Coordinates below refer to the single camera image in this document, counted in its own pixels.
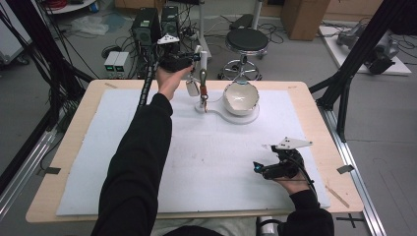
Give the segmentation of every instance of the person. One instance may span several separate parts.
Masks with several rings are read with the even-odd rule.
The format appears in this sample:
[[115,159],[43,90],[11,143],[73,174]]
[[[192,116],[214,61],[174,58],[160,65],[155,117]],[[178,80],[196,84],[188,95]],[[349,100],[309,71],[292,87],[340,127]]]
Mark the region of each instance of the person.
[[[170,100],[191,67],[176,73],[156,71],[158,92],[149,105],[137,109],[113,155],[103,183],[98,220],[91,235],[150,235],[157,214],[157,195],[171,142]],[[297,175],[295,180],[302,180]],[[306,181],[276,179],[296,210],[281,227],[284,235],[333,235],[331,215],[320,209]],[[167,235],[220,235],[199,227],[180,227]]]

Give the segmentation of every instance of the black stool seat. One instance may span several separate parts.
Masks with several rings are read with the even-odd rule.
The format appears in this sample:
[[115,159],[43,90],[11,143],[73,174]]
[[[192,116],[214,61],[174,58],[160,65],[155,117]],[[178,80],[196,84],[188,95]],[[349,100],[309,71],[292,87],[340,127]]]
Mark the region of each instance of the black stool seat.
[[227,34],[226,44],[241,51],[260,51],[267,47],[268,38],[255,29],[234,29]]

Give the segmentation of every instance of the black pole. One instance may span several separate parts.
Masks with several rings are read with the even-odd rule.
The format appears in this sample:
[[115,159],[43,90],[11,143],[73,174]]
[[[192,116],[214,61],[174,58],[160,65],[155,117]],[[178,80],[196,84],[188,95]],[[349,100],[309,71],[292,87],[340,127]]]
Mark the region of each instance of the black pole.
[[350,84],[359,68],[372,53],[375,46],[387,32],[390,25],[400,16],[402,9],[409,0],[385,0],[374,17],[368,23],[364,32],[353,46],[340,69],[329,79],[309,88],[316,92],[328,87],[325,94],[317,100],[318,106],[332,110],[334,103],[342,96],[337,117],[337,133],[346,142],[344,137],[345,120]]
[[10,181],[13,179],[15,174],[19,171],[22,164],[28,158],[28,155],[32,151],[33,147],[36,145],[37,141],[40,139],[43,132],[48,127],[51,114],[52,114],[52,112],[49,109],[45,113],[43,118],[40,120],[40,122],[37,124],[36,128],[34,128],[34,130],[31,132],[28,139],[25,141],[25,143],[19,149],[18,153],[15,155],[15,157],[12,159],[12,161],[6,167],[4,172],[1,174],[1,176],[0,176],[0,196],[6,190]]

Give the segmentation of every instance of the electronic device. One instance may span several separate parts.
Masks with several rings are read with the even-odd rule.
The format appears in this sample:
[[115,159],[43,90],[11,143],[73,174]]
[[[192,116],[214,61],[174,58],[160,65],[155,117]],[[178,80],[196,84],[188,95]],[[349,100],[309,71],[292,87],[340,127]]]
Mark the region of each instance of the electronic device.
[[159,58],[159,66],[168,72],[177,72],[187,68],[195,61],[200,61],[200,53],[182,52],[178,37],[165,35],[157,43],[163,50]]
[[114,69],[117,79],[128,79],[129,72],[132,70],[132,60],[129,52],[119,52],[119,56],[114,62]]
[[304,160],[296,148],[310,146],[312,142],[285,138],[279,145],[271,146],[271,150],[278,154],[279,163],[263,166],[254,161],[254,171],[271,180],[281,177],[293,178],[298,172],[304,171]]
[[[352,49],[367,24],[358,23],[353,29],[341,32],[337,37],[337,45],[346,45]],[[399,52],[398,42],[389,37],[386,32],[372,53],[366,58],[364,65],[374,75],[379,75],[395,64],[391,59]]]
[[114,63],[116,62],[118,56],[119,52],[111,51],[104,62],[104,68],[107,71],[108,79],[114,79],[116,76]]
[[171,36],[178,37],[179,35],[178,7],[165,6],[162,8],[162,14],[160,17],[160,26],[162,29],[162,35],[169,34]]
[[129,79],[132,70],[132,60],[129,52],[112,51],[104,62],[109,79]]
[[141,8],[131,27],[135,41],[141,46],[152,46],[161,38],[159,17],[156,8]]

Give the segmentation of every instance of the ceramic bowl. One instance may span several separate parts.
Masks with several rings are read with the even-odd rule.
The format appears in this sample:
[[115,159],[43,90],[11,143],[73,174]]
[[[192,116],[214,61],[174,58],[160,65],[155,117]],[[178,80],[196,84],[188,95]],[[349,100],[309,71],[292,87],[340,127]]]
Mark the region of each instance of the ceramic bowl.
[[251,114],[260,99],[258,90],[248,82],[233,82],[223,92],[223,104],[234,115]]

